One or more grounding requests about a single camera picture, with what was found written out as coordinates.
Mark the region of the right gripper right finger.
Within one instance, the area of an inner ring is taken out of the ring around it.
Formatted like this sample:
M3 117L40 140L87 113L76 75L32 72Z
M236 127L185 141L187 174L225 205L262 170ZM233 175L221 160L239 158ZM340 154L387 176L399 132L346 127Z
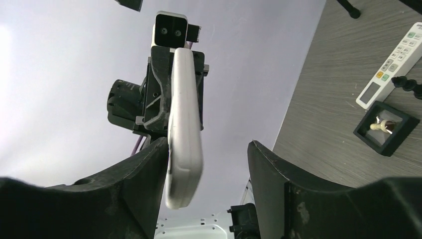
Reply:
M422 180L387 177L357 188L311 174L254 140L247 149L264 239L419 239Z

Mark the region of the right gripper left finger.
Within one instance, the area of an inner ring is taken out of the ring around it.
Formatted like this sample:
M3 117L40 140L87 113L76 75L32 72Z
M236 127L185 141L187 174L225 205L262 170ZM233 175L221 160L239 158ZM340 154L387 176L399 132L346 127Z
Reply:
M0 180L3 239L151 239L168 164L167 139L73 185Z

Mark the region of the white remote with dark buttons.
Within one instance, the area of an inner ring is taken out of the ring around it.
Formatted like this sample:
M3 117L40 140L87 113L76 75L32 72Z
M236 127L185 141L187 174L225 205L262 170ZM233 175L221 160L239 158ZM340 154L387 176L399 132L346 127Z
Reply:
M165 202L167 208L177 210L190 204L204 162L194 58L187 48L177 48L174 52L167 139Z

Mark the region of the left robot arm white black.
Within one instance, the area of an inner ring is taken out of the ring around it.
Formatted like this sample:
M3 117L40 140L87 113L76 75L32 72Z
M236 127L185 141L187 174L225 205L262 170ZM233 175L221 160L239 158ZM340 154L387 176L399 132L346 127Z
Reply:
M108 121L137 135L166 137L173 61L169 47L154 46L141 85L116 80L107 99Z

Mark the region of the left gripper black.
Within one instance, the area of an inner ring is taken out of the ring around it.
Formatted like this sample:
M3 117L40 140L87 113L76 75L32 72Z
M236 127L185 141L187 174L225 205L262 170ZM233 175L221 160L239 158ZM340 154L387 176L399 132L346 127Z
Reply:
M134 124L132 132L138 135L152 135L153 133L166 135L172 102L171 77L174 65L175 49L164 46L153 46L148 58L147 74L142 84L144 104L141 116L143 121ZM193 55L193 73L196 80L197 99L199 108L199 130L203 126L203 92L204 77L207 76L209 66L205 64L205 54L191 51Z

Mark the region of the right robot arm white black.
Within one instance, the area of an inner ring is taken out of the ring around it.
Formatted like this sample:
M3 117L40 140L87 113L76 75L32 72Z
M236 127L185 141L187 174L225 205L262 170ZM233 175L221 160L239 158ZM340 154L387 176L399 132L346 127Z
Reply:
M258 141L248 162L255 202L205 219L158 219L168 162L160 138L73 185L0 180L3 239L419 239L422 180L351 188L319 178Z

